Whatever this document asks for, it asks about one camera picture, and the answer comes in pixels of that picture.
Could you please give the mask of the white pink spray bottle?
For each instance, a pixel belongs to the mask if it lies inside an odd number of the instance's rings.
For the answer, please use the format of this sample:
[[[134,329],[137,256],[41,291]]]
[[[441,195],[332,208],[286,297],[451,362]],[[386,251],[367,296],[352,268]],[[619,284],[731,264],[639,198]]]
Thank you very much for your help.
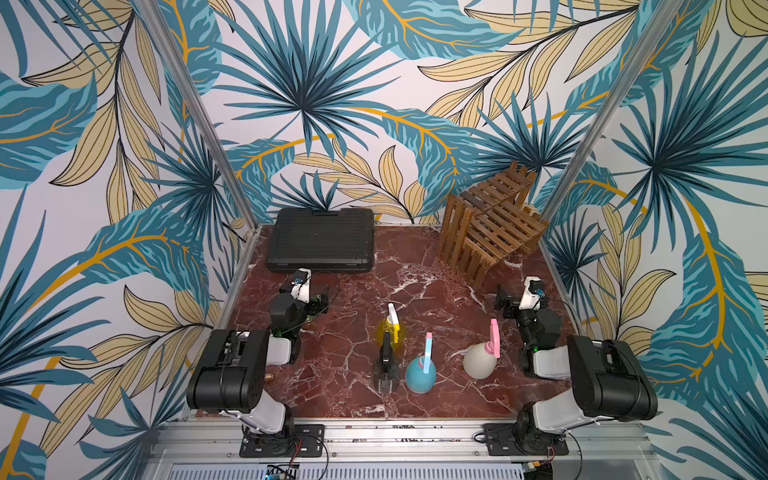
[[[490,321],[490,338],[485,343],[469,347],[463,358],[463,368],[473,379],[483,380],[491,376],[501,356],[498,320]]]

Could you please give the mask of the yellow spray bottle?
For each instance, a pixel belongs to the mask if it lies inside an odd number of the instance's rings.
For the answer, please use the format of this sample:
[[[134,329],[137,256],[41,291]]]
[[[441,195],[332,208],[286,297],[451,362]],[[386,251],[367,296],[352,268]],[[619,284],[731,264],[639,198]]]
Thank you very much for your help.
[[[397,354],[402,354],[405,349],[406,329],[399,320],[398,313],[393,303],[387,304],[387,315],[381,320],[376,329],[375,340],[378,347],[384,344],[386,334],[390,335],[390,343]]]

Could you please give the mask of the wooden two-tier shelf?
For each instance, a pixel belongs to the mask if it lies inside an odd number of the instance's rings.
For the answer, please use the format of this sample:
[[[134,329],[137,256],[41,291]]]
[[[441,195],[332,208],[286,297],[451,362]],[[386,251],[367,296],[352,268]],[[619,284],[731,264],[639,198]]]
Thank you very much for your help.
[[[537,174],[513,162],[447,198],[437,257],[472,288],[513,253],[529,254],[548,227],[526,203]]]

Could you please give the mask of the black clear spray bottle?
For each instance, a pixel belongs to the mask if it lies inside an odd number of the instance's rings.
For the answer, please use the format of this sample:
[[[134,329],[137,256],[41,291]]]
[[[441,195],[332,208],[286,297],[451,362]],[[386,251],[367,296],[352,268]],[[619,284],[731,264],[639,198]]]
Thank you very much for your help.
[[[383,335],[379,356],[373,364],[373,387],[380,395],[394,393],[400,385],[400,364],[395,355],[391,333]]]

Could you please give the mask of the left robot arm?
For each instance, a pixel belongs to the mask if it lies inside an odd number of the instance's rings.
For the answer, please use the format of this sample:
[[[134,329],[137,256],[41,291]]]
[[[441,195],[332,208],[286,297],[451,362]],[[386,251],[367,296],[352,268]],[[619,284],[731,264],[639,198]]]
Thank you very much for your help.
[[[281,292],[270,302],[269,328],[213,331],[187,386],[188,406],[233,417],[248,434],[292,436],[290,408],[264,388],[267,368],[296,362],[302,345],[300,329],[328,306],[327,291],[307,299]]]

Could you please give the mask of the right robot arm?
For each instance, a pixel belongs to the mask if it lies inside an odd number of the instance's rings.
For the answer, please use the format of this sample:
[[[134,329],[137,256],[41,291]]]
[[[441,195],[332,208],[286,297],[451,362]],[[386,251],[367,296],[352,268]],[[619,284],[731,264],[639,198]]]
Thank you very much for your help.
[[[650,420],[657,414],[655,390],[628,343],[581,335],[568,335],[559,343],[563,319],[548,307],[540,278],[528,277],[518,297],[498,286],[494,309],[515,322],[523,342],[522,372],[540,380],[567,381],[570,387],[525,404],[513,423],[484,425],[491,456],[552,460],[568,453],[566,435],[577,428]]]

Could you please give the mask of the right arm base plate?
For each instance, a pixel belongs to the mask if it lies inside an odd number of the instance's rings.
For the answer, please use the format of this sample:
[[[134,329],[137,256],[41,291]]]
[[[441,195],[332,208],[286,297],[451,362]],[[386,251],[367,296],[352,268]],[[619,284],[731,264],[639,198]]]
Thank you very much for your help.
[[[569,453],[563,435],[516,423],[486,423],[480,436],[490,456],[559,457]]]

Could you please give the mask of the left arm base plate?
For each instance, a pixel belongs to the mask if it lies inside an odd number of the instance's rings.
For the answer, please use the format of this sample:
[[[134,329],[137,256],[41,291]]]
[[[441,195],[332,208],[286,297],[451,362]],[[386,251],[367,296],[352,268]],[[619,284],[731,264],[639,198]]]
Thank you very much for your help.
[[[324,453],[323,424],[299,424],[277,434],[254,433],[242,428],[241,458],[320,458]]]

